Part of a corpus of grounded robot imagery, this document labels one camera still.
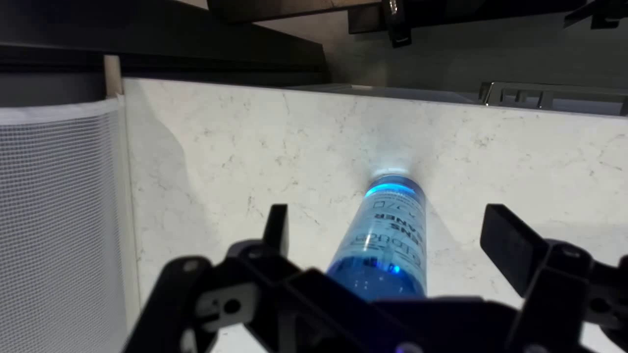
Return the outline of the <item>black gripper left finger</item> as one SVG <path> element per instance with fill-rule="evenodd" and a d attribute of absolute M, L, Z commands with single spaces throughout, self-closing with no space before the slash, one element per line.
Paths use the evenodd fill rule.
<path fill-rule="evenodd" d="M 268 353 L 360 353 L 364 302 L 286 259 L 286 216 L 274 204 L 262 235 L 233 243 L 217 265 L 168 261 L 123 353 L 211 353 L 219 331 L 233 326 Z"/>

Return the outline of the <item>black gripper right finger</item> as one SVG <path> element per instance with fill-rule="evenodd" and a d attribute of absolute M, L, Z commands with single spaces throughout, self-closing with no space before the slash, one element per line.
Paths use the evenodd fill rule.
<path fill-rule="evenodd" d="M 480 249 L 521 298 L 506 335 L 510 353 L 592 353 L 580 343 L 584 324 L 628 353 L 625 259 L 610 267 L 545 239 L 504 204 L 484 208 Z"/>

